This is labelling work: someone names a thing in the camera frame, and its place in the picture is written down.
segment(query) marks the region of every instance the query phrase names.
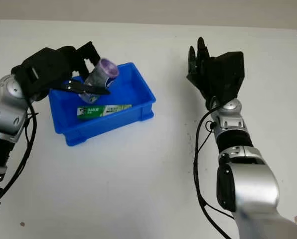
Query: can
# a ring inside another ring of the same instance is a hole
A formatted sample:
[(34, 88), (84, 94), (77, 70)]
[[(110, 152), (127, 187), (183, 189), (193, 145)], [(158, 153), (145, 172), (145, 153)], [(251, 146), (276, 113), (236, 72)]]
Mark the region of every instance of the can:
[[(101, 58), (93, 71), (89, 74), (84, 84), (89, 86), (108, 88), (114, 79), (119, 75), (117, 66), (106, 58)], [(100, 95), (79, 94), (79, 97), (86, 103), (94, 103)]]

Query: black cable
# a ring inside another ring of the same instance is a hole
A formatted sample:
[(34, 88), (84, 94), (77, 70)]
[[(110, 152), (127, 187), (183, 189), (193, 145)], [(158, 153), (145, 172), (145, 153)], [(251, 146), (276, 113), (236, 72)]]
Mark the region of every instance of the black cable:
[(208, 138), (210, 137), (210, 135), (212, 134), (212, 131), (210, 131), (207, 135), (207, 137), (205, 138), (204, 142), (202, 143), (202, 145), (199, 147), (198, 152), (200, 152), (200, 150), (202, 149), (202, 147), (204, 146), (204, 144), (207, 142)]
[(24, 134), (25, 134), (25, 139), (27, 141), (27, 144), (29, 144), (29, 137), (28, 137), (28, 126), (29, 126), (29, 123), (30, 123), (30, 120), (32, 119), (32, 114), (31, 113), (28, 113), (27, 116), (30, 116), (26, 119), (26, 122), (24, 124)]
[(211, 121), (211, 120), (206, 121), (206, 123), (205, 123), (205, 128), (206, 128), (206, 130), (207, 130), (208, 132), (213, 133), (213, 132), (214, 132), (213, 128), (215, 127), (214, 124), (216, 124), (216, 123), (213, 122), (213, 121)]
[(29, 106), (29, 109), (31, 111), (31, 117), (32, 117), (32, 121), (33, 121), (33, 126), (32, 126), (32, 133), (31, 133), (31, 137), (30, 140), (28, 141), (28, 145), (27, 145), (27, 149), (23, 155), (23, 158), (17, 168), (17, 170), (15, 171), (13, 177), (10, 179), (10, 181), (7, 183), (7, 185), (5, 186), (5, 188), (1, 191), (0, 194), (0, 198), (6, 194), (6, 192), (9, 190), (9, 188), (13, 185), (13, 183), (17, 180), (17, 178), (19, 177), (19, 175), (21, 174), (21, 172), (24, 169), (24, 166), (30, 156), (32, 147), (33, 147), (33, 142), (34, 142), (34, 138), (35, 138), (35, 134), (37, 131), (37, 118), (36, 118), (36, 113), (34, 111), (34, 108), (30, 102), (30, 100), (26, 99), (27, 104)]
[(28, 127), (24, 128), (25, 139), (27, 140), (27, 145), (29, 144), (29, 137), (28, 137)]
[[(210, 124), (210, 129), (207, 128), (207, 123), (211, 123), (211, 124)], [(199, 147), (199, 149), (198, 149), (198, 153), (200, 152), (200, 150), (202, 149), (202, 147), (204, 146), (204, 144), (207, 142), (207, 140), (208, 140), (208, 138), (210, 137), (210, 135), (214, 132), (214, 131), (213, 131), (213, 128), (215, 127), (214, 124), (215, 124), (215, 122), (213, 122), (213, 121), (211, 121), (211, 120), (208, 120), (208, 121), (205, 123), (205, 128), (206, 128), (206, 130), (209, 132), (209, 134), (207, 135), (207, 137), (205, 138), (204, 142), (203, 142), (203, 143), (201, 144), (201, 146)], [(229, 218), (231, 218), (231, 219), (234, 220), (234, 217), (233, 217), (233, 216), (231, 216), (231, 215), (229, 215), (229, 214), (227, 214), (227, 213), (225, 213), (225, 212), (223, 212), (223, 211), (221, 211), (221, 210), (219, 210), (219, 209), (213, 207), (213, 206), (210, 205), (206, 200), (205, 200), (205, 203), (206, 203), (206, 205), (209, 206), (211, 209), (213, 209), (213, 210), (215, 210), (215, 211), (217, 211), (217, 212), (219, 212), (219, 213), (221, 213), (221, 214), (223, 214), (223, 215), (225, 215), (225, 216), (227, 216), (227, 217), (229, 217)]]
[(204, 122), (204, 120), (214, 111), (218, 110), (221, 106), (215, 107), (208, 111), (200, 120), (197, 126), (196, 130), (196, 139), (195, 139), (195, 155), (194, 155), (194, 163), (193, 163), (193, 175), (194, 175), (194, 183), (196, 187), (196, 193), (197, 193), (197, 198), (198, 202), (202, 208), (202, 211), (205, 215), (205, 217), (208, 219), (208, 221), (211, 223), (211, 225), (226, 239), (231, 239), (214, 221), (213, 219), (208, 215), (205, 206), (208, 205), (208, 203), (205, 201), (205, 199), (202, 197), (199, 189), (199, 178), (198, 178), (198, 153), (199, 153), (199, 148), (198, 148), (198, 140), (199, 140), (199, 132), (200, 128)]

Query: blue plastic bin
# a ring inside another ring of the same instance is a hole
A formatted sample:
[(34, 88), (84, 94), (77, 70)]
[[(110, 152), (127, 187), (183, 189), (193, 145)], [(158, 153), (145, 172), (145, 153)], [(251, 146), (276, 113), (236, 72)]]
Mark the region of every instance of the blue plastic bin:
[(57, 133), (65, 136), (68, 146), (115, 128), (154, 116), (152, 104), (156, 101), (143, 77), (133, 63), (119, 65), (119, 76), (110, 85), (110, 95), (103, 95), (94, 105), (132, 104), (131, 108), (90, 120), (77, 119), (78, 106), (88, 105), (75, 93), (50, 90), (49, 101)]

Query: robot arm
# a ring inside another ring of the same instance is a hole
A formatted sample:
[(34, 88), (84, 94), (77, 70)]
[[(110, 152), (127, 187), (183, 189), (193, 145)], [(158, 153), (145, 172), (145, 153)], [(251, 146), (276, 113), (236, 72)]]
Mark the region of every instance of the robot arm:
[[(94, 66), (100, 60), (91, 42), (79, 49), (72, 46), (57, 50), (43, 48), (0, 80), (0, 182), (7, 170), (9, 154), (28, 123), (28, 108), (35, 114), (32, 102), (44, 99), (51, 88), (79, 94), (110, 93), (104, 88), (84, 85), (74, 80), (66, 82), (71, 79), (73, 71), (78, 71), (82, 80), (89, 76), (84, 59), (89, 59)], [(28, 145), (24, 158), (29, 157), (31, 147), (32, 144)], [(24, 165), (20, 165), (7, 186), (0, 188), (0, 198), (17, 179), (23, 167)]]
[(279, 188), (273, 172), (253, 147), (237, 94), (244, 79), (242, 52), (209, 57), (202, 38), (188, 56), (187, 78), (201, 91), (218, 146), (217, 200), (230, 211), (240, 239), (297, 239), (297, 224), (277, 211)]
[(241, 239), (297, 239), (297, 224), (277, 211), (277, 181), (253, 147), (241, 108), (233, 99), (212, 114), (219, 150), (218, 203), (232, 212)]

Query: white table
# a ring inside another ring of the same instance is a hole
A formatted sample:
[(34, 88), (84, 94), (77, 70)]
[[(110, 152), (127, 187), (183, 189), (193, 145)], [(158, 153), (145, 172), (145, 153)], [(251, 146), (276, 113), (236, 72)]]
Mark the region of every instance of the white table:
[[(280, 213), (297, 216), (297, 32), (286, 29), (53, 21), (0, 21), (0, 78), (41, 48), (93, 41), (117, 64), (134, 62), (156, 97), (154, 118), (68, 147), (54, 132), (48, 99), (34, 104), (38, 131), (20, 178), (1, 201), (0, 239), (221, 238), (203, 216), (192, 149), (205, 113), (185, 78), (187, 53), (203, 36), (213, 56), (243, 51), (243, 116), (280, 186)], [(26, 148), (11, 153), (7, 183)], [(216, 201), (217, 147), (201, 153), (201, 189)], [(235, 223), (209, 211), (232, 237)]]

